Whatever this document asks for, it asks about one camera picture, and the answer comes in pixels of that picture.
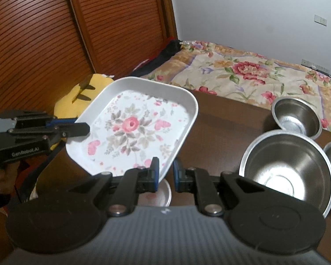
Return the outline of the left hand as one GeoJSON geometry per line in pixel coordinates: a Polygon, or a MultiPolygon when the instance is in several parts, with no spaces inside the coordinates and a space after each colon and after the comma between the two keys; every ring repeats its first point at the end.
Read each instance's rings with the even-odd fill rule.
{"type": "Polygon", "coordinates": [[[10,163],[0,168],[0,194],[11,194],[14,189],[20,162],[10,163]]]}

